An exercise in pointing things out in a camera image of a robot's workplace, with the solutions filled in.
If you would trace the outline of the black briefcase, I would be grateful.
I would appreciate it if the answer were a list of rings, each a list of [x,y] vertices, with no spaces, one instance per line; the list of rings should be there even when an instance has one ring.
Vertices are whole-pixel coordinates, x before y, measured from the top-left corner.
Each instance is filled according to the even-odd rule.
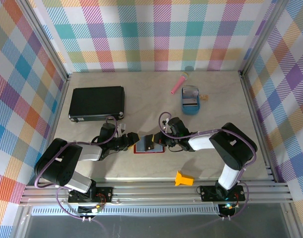
[[[125,91],[122,86],[75,88],[68,118],[73,122],[124,118]]]

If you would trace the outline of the black controller bracket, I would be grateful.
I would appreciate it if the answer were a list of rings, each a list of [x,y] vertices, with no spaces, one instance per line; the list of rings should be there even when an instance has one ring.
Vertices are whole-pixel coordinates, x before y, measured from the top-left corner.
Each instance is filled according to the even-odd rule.
[[[98,213],[99,209],[101,208],[101,205],[95,205],[91,207],[85,207],[85,206],[78,206],[77,212],[78,214],[87,214],[87,213]]]
[[[238,204],[234,203],[226,203],[226,204],[219,204],[219,216],[220,217],[231,217],[236,214],[238,209]]]

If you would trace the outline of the blue oval card tin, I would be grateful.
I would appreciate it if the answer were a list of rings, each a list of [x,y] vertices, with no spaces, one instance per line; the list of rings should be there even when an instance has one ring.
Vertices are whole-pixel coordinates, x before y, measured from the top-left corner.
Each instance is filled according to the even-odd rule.
[[[197,107],[183,107],[182,106],[182,112],[185,115],[196,115],[199,112],[199,109],[200,109],[199,95],[197,97],[197,101],[198,101],[198,106]]]

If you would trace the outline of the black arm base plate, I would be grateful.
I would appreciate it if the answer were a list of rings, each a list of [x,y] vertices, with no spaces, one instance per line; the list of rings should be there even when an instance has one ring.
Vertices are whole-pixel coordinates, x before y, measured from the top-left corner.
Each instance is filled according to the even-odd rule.
[[[245,201],[245,193],[241,185],[236,185],[230,190],[220,186],[200,186],[202,202],[237,202]]]
[[[110,203],[113,197],[112,187],[90,188],[86,193],[76,190],[69,192],[69,203]]]

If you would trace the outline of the aluminium side rail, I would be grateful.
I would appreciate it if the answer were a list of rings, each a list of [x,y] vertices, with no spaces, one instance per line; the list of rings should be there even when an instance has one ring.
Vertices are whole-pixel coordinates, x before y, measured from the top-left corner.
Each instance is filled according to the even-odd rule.
[[[59,114],[61,113],[61,101],[64,101],[64,97],[66,96],[66,88],[67,88],[68,81],[65,79],[63,82],[60,83],[61,89],[58,91],[55,100],[53,101],[52,107],[51,107],[51,116],[48,120],[48,126],[46,127],[45,136],[46,138],[43,139],[43,142],[41,144],[41,148],[39,151],[39,154],[36,159],[36,163],[40,160],[42,154],[46,151],[49,143],[53,140],[53,134],[57,127],[56,120],[60,117]]]
[[[269,175],[271,177],[271,180],[274,181],[274,182],[278,182],[278,176],[277,176],[276,171],[273,168],[273,163],[272,163],[272,160],[270,158],[268,146],[266,144],[266,140],[265,140],[265,137],[263,135],[260,122],[258,120],[257,112],[256,112],[256,109],[255,109],[251,94],[249,92],[248,84],[247,84],[245,78],[242,76],[242,73],[240,71],[238,72],[238,74],[239,74],[240,82],[241,82],[242,89],[243,89],[243,92],[244,92],[244,95],[245,95],[245,99],[246,99],[246,102],[247,102],[247,105],[248,105],[248,110],[249,110],[249,113],[250,113],[250,116],[251,116],[251,119],[252,119],[254,130],[255,130],[255,133],[256,133],[256,136],[257,136],[259,151],[261,152],[261,155],[262,155],[262,158],[264,160],[266,169],[270,170]]]

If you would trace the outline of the yellow plastic stand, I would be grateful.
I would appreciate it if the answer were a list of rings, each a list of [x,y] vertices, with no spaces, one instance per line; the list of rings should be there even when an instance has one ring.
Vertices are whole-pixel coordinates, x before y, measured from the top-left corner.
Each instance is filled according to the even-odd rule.
[[[192,186],[193,184],[194,184],[194,177],[184,175],[180,171],[177,171],[177,175],[175,178],[175,186],[179,186],[179,185]]]

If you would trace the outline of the red card holder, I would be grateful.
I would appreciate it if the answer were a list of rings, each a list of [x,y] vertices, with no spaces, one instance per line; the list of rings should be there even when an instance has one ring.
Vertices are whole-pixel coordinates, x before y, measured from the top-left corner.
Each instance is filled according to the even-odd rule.
[[[154,149],[145,151],[145,142],[144,142],[144,140],[140,140],[134,145],[133,152],[134,152],[134,154],[164,153],[165,148],[159,144],[154,144]]]

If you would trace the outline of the pink toy microphone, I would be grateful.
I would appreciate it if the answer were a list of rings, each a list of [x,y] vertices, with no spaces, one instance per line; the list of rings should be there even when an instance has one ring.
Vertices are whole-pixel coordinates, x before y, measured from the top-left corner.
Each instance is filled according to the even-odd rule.
[[[188,79],[188,74],[186,72],[183,72],[181,76],[179,77],[178,82],[174,85],[174,87],[171,90],[171,94],[175,94],[176,91],[184,84],[184,82]]]

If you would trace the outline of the aluminium frame rail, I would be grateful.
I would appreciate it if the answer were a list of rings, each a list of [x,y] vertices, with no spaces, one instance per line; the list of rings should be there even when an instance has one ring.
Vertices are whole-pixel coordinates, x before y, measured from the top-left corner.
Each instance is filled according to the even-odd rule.
[[[200,186],[212,185],[212,181],[196,181],[193,186],[175,186],[172,181],[125,182],[110,181],[100,183],[102,187],[112,187],[112,205],[192,205],[201,204]],[[245,181],[245,198],[249,203],[291,203],[292,195],[286,183],[273,181]],[[65,205],[68,201],[66,190],[58,191],[55,186],[37,189],[27,186],[20,205]]]

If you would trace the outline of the white credit card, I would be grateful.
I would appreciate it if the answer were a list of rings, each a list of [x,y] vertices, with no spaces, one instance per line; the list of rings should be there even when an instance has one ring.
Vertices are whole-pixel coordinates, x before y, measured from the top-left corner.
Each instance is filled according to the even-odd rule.
[[[199,90],[197,87],[188,86],[182,88],[182,97],[184,99],[197,98],[199,95]]]

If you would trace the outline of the aluminium frame post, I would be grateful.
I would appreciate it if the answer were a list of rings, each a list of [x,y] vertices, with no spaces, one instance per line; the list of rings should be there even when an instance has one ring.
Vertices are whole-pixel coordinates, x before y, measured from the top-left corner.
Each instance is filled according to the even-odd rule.
[[[65,69],[63,63],[61,62],[55,48],[53,47],[48,35],[46,34],[42,24],[40,23],[35,11],[30,5],[29,0],[15,0],[22,10],[24,16],[27,18],[27,21],[31,25],[33,31],[35,32],[38,40],[45,48],[49,58],[53,61],[53,64],[56,70],[59,72],[65,81],[69,81],[69,73]]]
[[[270,4],[256,31],[258,35],[252,41],[253,45],[250,48],[247,56],[244,57],[241,69],[239,70],[239,74],[242,79],[247,78],[248,73],[256,61],[262,47],[268,40],[289,1],[290,0],[275,0],[274,3]]]

